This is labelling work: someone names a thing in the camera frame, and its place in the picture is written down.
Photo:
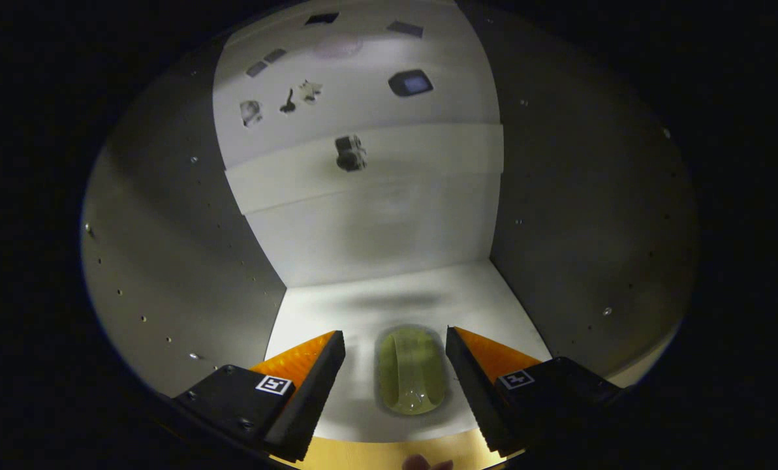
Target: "green translucent object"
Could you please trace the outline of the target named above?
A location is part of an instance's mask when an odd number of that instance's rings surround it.
[[[423,328],[401,327],[381,342],[378,353],[383,403],[404,415],[439,407],[444,399],[442,351]]]

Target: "metal panel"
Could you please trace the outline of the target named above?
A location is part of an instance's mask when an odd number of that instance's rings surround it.
[[[168,396],[216,366],[263,360],[285,293],[235,204],[215,137],[212,83],[225,41],[135,100],[84,203],[82,262],[97,316],[133,371]]]
[[[552,354],[619,371],[687,309],[699,250],[688,173],[669,133],[607,69],[521,18],[460,7],[488,55],[505,128],[491,261]]]

